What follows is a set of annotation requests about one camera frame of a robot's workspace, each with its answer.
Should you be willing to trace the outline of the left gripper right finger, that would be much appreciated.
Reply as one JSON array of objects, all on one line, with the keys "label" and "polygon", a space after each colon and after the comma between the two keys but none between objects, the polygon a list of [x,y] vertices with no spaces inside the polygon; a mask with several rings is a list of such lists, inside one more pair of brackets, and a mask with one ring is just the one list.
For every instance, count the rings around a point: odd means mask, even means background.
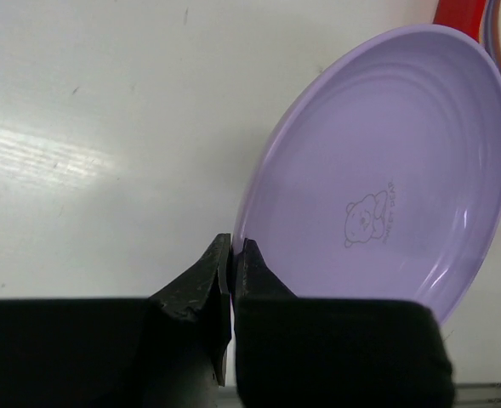
[{"label": "left gripper right finger", "polygon": [[234,285],[246,407],[451,407],[453,367],[425,306],[298,297],[244,242]]}]

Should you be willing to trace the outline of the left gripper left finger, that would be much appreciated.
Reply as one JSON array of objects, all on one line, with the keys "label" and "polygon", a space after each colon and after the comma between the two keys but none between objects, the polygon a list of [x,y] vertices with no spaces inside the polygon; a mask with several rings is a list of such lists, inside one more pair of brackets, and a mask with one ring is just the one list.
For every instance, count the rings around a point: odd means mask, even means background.
[{"label": "left gripper left finger", "polygon": [[231,238],[149,297],[0,300],[0,407],[213,407]]}]

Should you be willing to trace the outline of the purple plate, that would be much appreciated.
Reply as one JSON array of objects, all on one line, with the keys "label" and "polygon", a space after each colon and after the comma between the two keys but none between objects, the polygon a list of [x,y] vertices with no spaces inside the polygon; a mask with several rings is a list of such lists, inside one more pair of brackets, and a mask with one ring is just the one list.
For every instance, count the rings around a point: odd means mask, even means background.
[{"label": "purple plate", "polygon": [[331,64],[276,124],[233,249],[255,241],[302,298],[403,299],[445,321],[501,217],[501,76],[444,25],[387,31]]}]

